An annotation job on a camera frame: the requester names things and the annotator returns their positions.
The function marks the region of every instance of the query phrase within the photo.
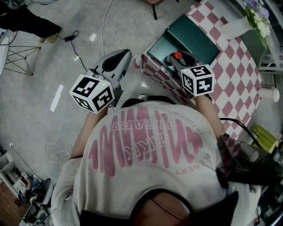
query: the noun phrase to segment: pink graphic print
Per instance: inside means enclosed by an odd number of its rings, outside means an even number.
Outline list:
[[[158,163],[156,149],[156,142],[158,141],[161,145],[162,156],[159,161],[163,162],[166,169],[169,168],[168,155],[172,156],[174,162],[178,164],[183,152],[187,163],[192,163],[195,155],[198,155],[199,149],[203,147],[200,135],[193,132],[188,126],[184,126],[179,119],[169,121],[166,114],[160,115],[157,110],[154,111],[154,114],[155,124],[158,125],[159,132],[157,138],[153,136],[148,108],[139,106],[137,109],[128,109],[127,112],[121,111],[121,121],[118,120],[117,115],[113,116],[110,130],[103,126],[99,140],[94,140],[91,146],[88,159],[92,161],[93,169],[98,170],[99,168],[100,172],[105,172],[113,177],[116,167],[123,168],[126,164],[132,166],[133,148],[136,150],[137,160],[150,160],[153,164],[156,164]],[[175,139],[171,125],[176,128]],[[166,149],[165,131],[169,137],[167,143],[170,144],[171,151]],[[135,147],[132,147],[131,140],[134,140]],[[189,143],[192,145],[193,153],[188,150],[190,148]]]

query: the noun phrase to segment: flower vase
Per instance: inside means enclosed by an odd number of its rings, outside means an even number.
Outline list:
[[[247,16],[242,19],[224,24],[219,28],[221,35],[226,39],[239,37],[248,30],[252,30],[252,26],[249,24]]]

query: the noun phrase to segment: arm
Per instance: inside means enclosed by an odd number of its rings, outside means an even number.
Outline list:
[[[97,125],[97,123],[107,115],[108,108],[103,109],[100,113],[95,115],[94,113],[89,113],[84,121],[84,125],[80,131],[80,134],[76,140],[74,145],[71,158],[79,157],[84,154],[84,148],[88,141],[88,138],[93,130],[93,128]]]
[[[224,135],[226,133],[218,117],[218,114],[211,100],[208,97],[206,97],[205,95],[198,96],[195,99],[195,106],[196,110],[208,120],[217,140],[220,138],[221,135]]]

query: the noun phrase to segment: white cup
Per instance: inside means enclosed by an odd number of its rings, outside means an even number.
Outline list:
[[[271,99],[274,102],[278,102],[280,93],[276,88],[259,88],[258,95],[262,98]]]

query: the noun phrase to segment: white t-shirt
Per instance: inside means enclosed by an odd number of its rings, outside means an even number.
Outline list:
[[[63,167],[52,197],[55,226],[80,225],[82,210],[129,218],[148,191],[164,188],[195,211],[223,200],[217,141],[205,117],[183,105],[144,102],[93,129],[82,158]]]

